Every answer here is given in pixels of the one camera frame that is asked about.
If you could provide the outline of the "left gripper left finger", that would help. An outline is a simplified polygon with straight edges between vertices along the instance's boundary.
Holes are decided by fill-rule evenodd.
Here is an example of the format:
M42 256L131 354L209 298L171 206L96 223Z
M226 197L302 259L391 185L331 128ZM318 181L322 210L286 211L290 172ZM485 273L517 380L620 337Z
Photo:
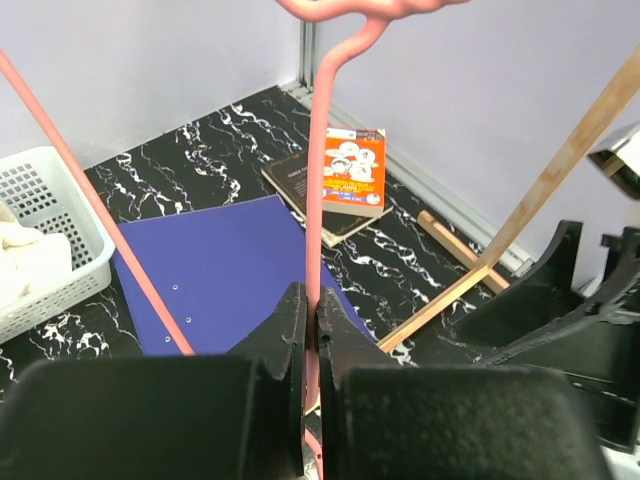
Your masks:
M5 479L294 479L307 298L223 355L39 361L1 409Z

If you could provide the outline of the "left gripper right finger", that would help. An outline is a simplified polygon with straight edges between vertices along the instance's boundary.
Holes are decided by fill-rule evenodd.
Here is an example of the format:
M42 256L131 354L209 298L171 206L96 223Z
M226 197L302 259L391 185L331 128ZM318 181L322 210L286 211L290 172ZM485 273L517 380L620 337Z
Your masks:
M588 412L556 372L403 368L324 289L317 307L327 479L609 479Z

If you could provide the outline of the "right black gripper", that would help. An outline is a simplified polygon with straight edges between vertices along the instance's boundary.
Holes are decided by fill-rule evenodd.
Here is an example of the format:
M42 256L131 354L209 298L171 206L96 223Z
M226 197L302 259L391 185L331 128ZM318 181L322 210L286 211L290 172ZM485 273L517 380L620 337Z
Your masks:
M581 233L581 223L560 221L540 260L509 288L431 321L414 360L560 371L604 445L631 453L639 436L639 230L602 236L604 279L590 296L571 287Z

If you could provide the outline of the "white t shirt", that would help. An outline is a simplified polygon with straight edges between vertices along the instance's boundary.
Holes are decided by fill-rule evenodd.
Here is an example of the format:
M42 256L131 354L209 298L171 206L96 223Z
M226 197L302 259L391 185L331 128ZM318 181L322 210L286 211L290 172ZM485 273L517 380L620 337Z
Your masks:
M1 202L1 308L62 283L72 271L71 244L63 233L23 226Z

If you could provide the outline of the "pink wire hanger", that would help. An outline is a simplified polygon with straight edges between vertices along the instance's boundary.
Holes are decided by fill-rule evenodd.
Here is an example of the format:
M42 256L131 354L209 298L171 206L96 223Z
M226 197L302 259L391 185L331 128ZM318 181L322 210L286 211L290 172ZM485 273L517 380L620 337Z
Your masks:
M439 10L449 3L442 0L401 0L401 1L281 1L279 5L294 17L311 23L331 20L347 13L360 13L366 16L362 30L353 37L334 47L321 62L315 80L314 98L311 109L310 150L307 154L307 193L306 193L306 294L309 299L307 334L305 347L305 382L303 384L304 406L309 408L313 401L320 399L320 361L318 354L318 304L321 296L321 220L323 215L323 168L326 129L329 118L329 103L335 77L339 69L368 50L382 36L388 25L414 14L425 14ZM17 92L21 100L38 122L53 147L61 156L73 178L89 201L102 225L106 228L118 251L123 254L125 263L134 278L142 287L151 306L160 315L160 320L181 352L191 354L193 349L177 323L160 299L151 280L145 273L133 251L122 236L114 220L107 212L94 187L79 166L66 142L44 111L41 104L27 86L21 75L6 55L1 56L1 72Z

